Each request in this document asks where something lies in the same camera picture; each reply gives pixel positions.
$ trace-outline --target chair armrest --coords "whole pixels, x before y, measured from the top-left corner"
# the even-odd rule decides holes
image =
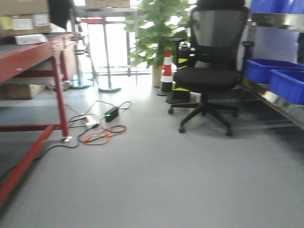
[[[180,68],[180,64],[179,64],[179,59],[180,57],[185,57],[187,55],[187,53],[184,53],[184,52],[188,52],[188,49],[185,51],[183,50],[180,50],[179,47],[180,47],[180,43],[181,42],[184,42],[186,41],[187,39],[186,38],[173,38],[171,41],[175,44],[175,50],[176,50],[176,55],[175,55],[175,64],[176,64],[176,67],[177,68]]]
[[[255,43],[253,41],[243,41],[242,45],[245,47],[242,65],[242,75],[244,75],[247,60],[251,57],[250,49],[254,47]]]
[[[244,46],[244,47],[248,47],[248,48],[252,48],[252,47],[254,47],[254,45],[255,45],[255,43],[253,42],[253,41],[243,41],[242,42],[242,45]]]

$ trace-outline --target plant pot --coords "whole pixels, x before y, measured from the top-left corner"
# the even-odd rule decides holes
[[[154,87],[160,87],[162,77],[162,66],[152,66],[152,85]]]

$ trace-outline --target shelf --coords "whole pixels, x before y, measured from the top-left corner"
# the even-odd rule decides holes
[[[268,91],[266,86],[257,84],[246,77],[243,78],[242,86],[265,104],[304,129],[304,105],[292,104],[271,91]]]
[[[248,25],[304,32],[304,14],[251,13]]]
[[[81,18],[127,17],[137,13],[136,8],[84,8],[77,7]]]

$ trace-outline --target red metal workbench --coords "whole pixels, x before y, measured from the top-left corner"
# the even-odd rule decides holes
[[[73,34],[70,33],[51,34],[48,35],[48,38],[48,42],[42,44],[25,46],[13,44],[0,45],[0,84],[15,76],[22,74],[26,76],[27,73],[24,72],[27,69],[44,60],[49,59],[52,62],[51,71],[48,71],[48,73],[45,72],[45,74],[37,73],[37,75],[54,77],[60,117],[59,123],[0,126],[0,132],[43,131],[21,162],[0,186],[0,207],[31,166],[33,159],[35,159],[39,150],[54,130],[62,130],[63,141],[70,139],[60,75],[62,72],[65,75],[64,78],[68,77],[65,58],[71,58],[69,55],[73,53],[71,53],[70,50],[75,42],[73,41]]]

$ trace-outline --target red and white cone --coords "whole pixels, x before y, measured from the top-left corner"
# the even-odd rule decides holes
[[[166,49],[165,59],[164,59],[164,72],[161,76],[161,88],[157,95],[166,96],[168,92],[172,90],[173,75],[172,75],[172,56],[171,50]]]

